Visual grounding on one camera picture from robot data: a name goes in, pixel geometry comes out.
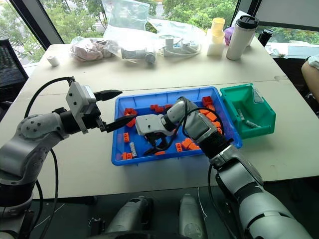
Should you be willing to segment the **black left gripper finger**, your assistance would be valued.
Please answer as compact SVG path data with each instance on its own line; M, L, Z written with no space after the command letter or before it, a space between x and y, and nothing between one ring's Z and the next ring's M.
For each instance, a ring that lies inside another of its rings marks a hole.
M94 96L96 98L96 101L107 101L122 93L123 92L119 90L103 90L103 91L95 92Z
M102 125L100 126L100 131L113 132L117 129L124 127L133 119L135 119L135 115L127 115L127 116L123 116L121 118L116 119L113 123L110 123L110 124L106 124L105 122L102 122Z

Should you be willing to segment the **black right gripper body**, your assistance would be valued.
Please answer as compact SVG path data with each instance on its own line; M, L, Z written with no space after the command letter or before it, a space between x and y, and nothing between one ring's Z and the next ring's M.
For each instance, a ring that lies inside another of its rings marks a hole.
M151 132L151 133L147 133L145 135L146 140L148 140L148 139L159 140L161 137L167 137L167 136L164 133L162 133L162 132L156 132L156 133Z

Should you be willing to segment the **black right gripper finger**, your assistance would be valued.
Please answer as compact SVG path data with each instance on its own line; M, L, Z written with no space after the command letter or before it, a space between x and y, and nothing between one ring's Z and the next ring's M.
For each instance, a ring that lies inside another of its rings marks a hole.
M155 153L159 152L159 146L157 145L156 139L148 139L148 142L151 145L151 148L147 149L144 152L144 156L148 156L148 155L155 154Z
M170 147L170 143L167 142L166 137L161 137L161 142L155 146L157 151L165 151Z

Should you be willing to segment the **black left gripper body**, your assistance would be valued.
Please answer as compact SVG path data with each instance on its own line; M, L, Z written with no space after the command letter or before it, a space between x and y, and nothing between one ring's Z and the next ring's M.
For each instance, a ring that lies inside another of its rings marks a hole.
M105 123L102 121L101 112L96 102L89 103L83 110L83 132L88 132L88 129L98 128L101 132L106 131Z

